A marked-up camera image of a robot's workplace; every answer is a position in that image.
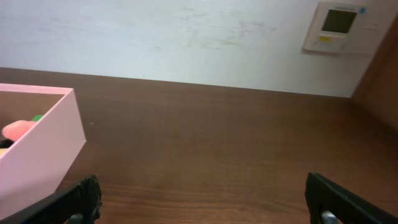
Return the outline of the yellow plush toy animal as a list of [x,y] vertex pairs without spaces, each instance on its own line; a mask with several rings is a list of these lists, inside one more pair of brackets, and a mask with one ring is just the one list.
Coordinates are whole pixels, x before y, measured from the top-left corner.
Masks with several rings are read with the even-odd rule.
[[35,125],[35,121],[18,120],[2,129],[1,155]]

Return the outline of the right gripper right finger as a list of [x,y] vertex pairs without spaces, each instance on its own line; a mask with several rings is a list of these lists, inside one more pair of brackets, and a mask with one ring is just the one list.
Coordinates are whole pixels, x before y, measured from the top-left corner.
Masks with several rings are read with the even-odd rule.
[[397,217],[365,201],[319,173],[310,172],[305,199],[311,224],[397,224]]

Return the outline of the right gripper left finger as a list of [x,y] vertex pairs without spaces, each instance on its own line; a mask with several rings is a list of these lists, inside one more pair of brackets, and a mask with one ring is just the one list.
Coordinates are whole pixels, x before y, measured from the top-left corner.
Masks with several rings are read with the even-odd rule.
[[101,206],[98,178],[90,175],[1,220],[1,224],[94,224],[101,216]]

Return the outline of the colourful puzzle cube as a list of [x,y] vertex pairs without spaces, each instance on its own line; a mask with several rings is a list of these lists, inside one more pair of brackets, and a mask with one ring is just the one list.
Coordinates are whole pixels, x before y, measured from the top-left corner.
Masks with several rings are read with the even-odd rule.
[[32,121],[37,122],[39,121],[41,118],[43,117],[43,115],[36,115],[32,118]]

